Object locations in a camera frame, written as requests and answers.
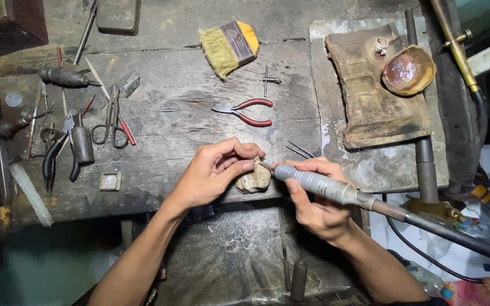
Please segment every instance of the left hand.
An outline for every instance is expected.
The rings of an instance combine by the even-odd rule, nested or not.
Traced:
[[[218,198],[239,175],[254,169],[250,161],[266,154],[255,143],[242,144],[237,137],[201,146],[167,201],[186,211]]]

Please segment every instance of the wire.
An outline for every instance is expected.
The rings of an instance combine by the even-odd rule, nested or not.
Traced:
[[[383,197],[383,201],[386,202],[386,194],[383,194],[382,197]],[[456,278],[460,278],[463,281],[465,280],[467,282],[473,282],[474,284],[483,284],[482,278],[472,278],[472,277],[460,275],[457,272],[453,271],[452,269],[442,265],[441,263],[439,263],[437,260],[433,259],[432,257],[428,256],[423,251],[419,250],[417,247],[412,245],[412,243],[410,241],[408,241],[406,238],[404,238],[404,236],[402,236],[402,233],[400,233],[398,231],[398,229],[396,228],[396,226],[394,226],[394,223],[392,222],[392,219],[390,217],[387,216],[386,221],[389,223],[389,226],[390,226],[390,228],[392,228],[392,231],[394,231],[394,233],[398,236],[398,238],[400,238],[400,240],[402,240],[403,243],[405,243],[406,246],[408,246],[409,248],[411,248],[412,250],[417,252],[417,254],[423,256],[426,260],[432,262],[438,268],[440,268],[443,271],[453,275]]]

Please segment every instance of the right hand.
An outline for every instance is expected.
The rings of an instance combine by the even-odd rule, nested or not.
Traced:
[[[347,182],[341,166],[321,156],[303,162],[285,161],[300,171],[313,171],[336,180]],[[350,219],[351,205],[341,205],[315,196],[315,202],[309,201],[308,195],[294,178],[287,178],[285,184],[290,197],[296,205],[296,220],[308,231],[331,245],[338,247],[342,238],[348,235],[354,225]]]

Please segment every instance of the gray handpiece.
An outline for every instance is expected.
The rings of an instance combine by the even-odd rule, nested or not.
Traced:
[[[349,183],[315,172],[299,171],[289,164],[278,165],[274,173],[278,180],[296,179],[304,190],[342,205],[354,204],[371,211],[376,199],[371,194],[358,191]]]

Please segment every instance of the hand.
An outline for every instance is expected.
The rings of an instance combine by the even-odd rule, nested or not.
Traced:
[[[332,163],[324,156],[303,162],[285,161],[285,163],[295,166],[300,171],[313,171],[347,182],[340,164]],[[350,219],[352,207],[334,203],[317,195],[315,202],[311,203],[297,180],[289,178],[285,180],[285,184],[296,205],[298,223],[331,245],[339,246],[341,239],[353,227],[354,222]]]
[[[265,153],[254,143],[242,144],[232,137],[214,145],[201,146],[167,200],[188,210],[218,198],[241,174],[254,169],[250,161]]]

